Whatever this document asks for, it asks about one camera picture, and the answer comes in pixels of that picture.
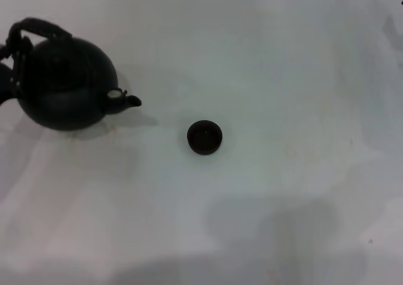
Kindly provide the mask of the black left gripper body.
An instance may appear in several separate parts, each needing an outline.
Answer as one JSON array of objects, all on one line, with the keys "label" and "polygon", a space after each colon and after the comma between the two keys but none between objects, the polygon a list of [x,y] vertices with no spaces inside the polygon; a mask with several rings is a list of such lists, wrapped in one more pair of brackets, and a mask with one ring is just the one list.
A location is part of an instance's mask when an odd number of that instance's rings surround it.
[{"label": "black left gripper body", "polygon": [[0,105],[9,99],[14,98],[13,92],[13,72],[12,70],[1,63],[0,65]]}]

